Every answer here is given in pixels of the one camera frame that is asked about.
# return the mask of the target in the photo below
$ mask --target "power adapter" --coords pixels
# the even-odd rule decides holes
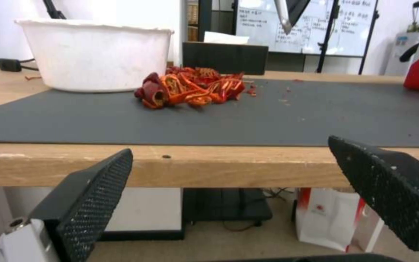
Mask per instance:
[[[0,58],[0,70],[7,72],[20,72],[22,66],[17,59]]]

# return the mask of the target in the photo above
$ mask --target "white paper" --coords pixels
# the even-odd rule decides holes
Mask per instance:
[[[216,33],[216,32],[206,31],[203,42],[245,45],[248,43],[249,38],[250,38],[249,36],[235,36],[235,35],[228,35],[226,33]]]

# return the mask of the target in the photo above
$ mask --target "white plastic basin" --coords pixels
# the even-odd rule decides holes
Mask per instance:
[[[87,20],[17,20],[45,85],[73,92],[139,88],[166,70],[172,30]]]

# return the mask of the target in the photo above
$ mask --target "whiteboard stand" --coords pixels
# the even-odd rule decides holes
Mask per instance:
[[[366,47],[364,49],[363,58],[361,59],[360,69],[358,71],[359,75],[363,73],[364,62],[366,60],[366,55],[368,54],[368,48],[370,47],[371,37],[373,36],[374,25],[376,24],[376,20],[378,18],[379,18],[379,12],[376,9],[374,9],[373,20],[371,20],[370,33],[368,35],[368,40],[366,40]]]
[[[329,16],[329,22],[327,24],[326,35],[324,36],[324,41],[322,44],[318,43],[319,49],[321,50],[321,54],[319,55],[318,68],[316,69],[316,73],[321,73],[321,71],[323,71],[323,65],[324,65],[324,59],[326,58],[327,46],[328,46],[329,38],[331,37],[332,24],[334,23],[334,20],[336,20],[339,17],[339,8],[340,8],[339,0],[334,0],[332,4],[332,9],[331,9],[331,15]]]

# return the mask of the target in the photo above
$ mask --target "textured rubber pad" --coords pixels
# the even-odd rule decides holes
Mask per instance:
[[[86,261],[116,208],[132,168],[123,150],[69,174],[30,215],[43,220],[61,261]]]
[[[329,137],[329,148],[356,192],[412,250],[419,251],[419,161]]]

